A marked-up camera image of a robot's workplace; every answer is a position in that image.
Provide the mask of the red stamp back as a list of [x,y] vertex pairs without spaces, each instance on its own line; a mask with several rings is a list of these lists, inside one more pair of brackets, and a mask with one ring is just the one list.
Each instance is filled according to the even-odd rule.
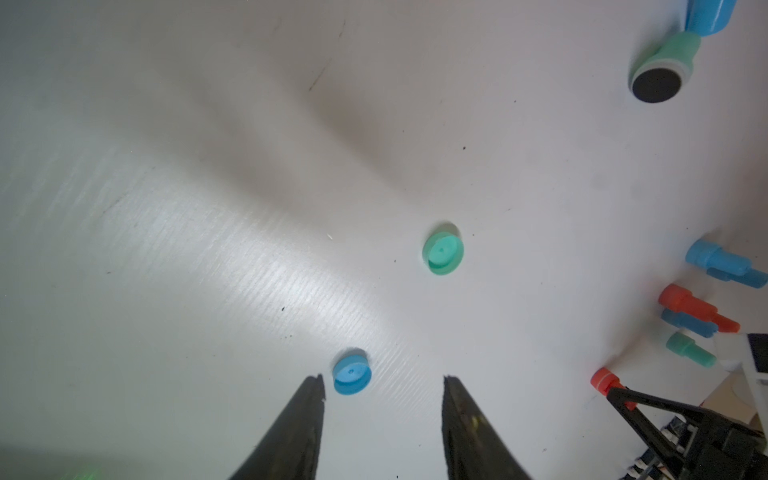
[[[590,384],[598,393],[606,398],[609,397],[613,390],[627,391],[627,387],[621,383],[619,377],[605,367],[600,368],[592,375]],[[628,411],[634,411],[637,408],[636,402],[627,400],[625,397],[614,399],[610,403],[614,407]]]

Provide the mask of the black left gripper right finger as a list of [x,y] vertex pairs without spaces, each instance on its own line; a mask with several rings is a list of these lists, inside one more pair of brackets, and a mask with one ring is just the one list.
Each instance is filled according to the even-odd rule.
[[459,378],[445,376],[442,436],[450,480],[530,479]]

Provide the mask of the green stamp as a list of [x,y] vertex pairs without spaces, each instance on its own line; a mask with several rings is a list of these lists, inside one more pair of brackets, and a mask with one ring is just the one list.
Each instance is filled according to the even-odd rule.
[[701,348],[689,336],[676,332],[666,342],[666,348],[672,353],[687,358],[704,368],[712,368],[717,363],[715,355]]
[[682,31],[671,36],[633,73],[630,90],[634,97],[655,104],[676,96],[692,76],[700,45],[696,33]]

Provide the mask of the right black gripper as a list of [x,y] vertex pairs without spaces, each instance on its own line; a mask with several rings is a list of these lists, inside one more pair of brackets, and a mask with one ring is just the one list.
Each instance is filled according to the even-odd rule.
[[[767,439],[748,424],[713,410],[626,388],[612,388],[608,402],[678,479],[767,478]],[[639,410],[639,405],[684,417],[695,429],[685,455]]]

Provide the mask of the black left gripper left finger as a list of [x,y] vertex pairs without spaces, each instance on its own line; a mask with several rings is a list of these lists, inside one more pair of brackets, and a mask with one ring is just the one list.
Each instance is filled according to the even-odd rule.
[[230,479],[315,479],[324,410],[323,376],[319,374],[306,377],[258,445]]

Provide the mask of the green cap top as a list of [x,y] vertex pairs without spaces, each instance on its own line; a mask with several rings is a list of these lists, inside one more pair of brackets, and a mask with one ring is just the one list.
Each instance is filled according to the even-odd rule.
[[459,267],[464,252],[464,243],[459,236],[440,231],[427,239],[422,249],[422,258],[433,274],[448,275]]

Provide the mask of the red stamp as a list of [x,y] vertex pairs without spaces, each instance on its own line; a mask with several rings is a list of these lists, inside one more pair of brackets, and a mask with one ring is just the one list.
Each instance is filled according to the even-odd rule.
[[714,314],[711,321],[718,327],[718,331],[722,333],[739,333],[741,330],[741,325],[738,322],[719,313]]
[[685,313],[701,321],[709,321],[718,314],[718,309],[693,295],[693,293],[677,284],[669,284],[662,290],[658,303],[675,313]]
[[[605,367],[600,368],[592,375],[590,384],[598,393],[606,398],[609,397],[613,390],[627,391],[627,387],[621,383],[619,377]],[[637,408],[636,402],[627,400],[625,397],[614,399],[610,403],[614,407],[628,411],[634,411]]]

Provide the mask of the red stamp front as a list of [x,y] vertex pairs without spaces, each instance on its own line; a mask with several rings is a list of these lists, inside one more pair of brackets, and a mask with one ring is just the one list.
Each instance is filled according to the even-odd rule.
[[718,314],[718,309],[693,295],[693,293],[677,284],[669,284],[662,290],[658,303],[675,313],[685,313],[701,321],[709,321]]

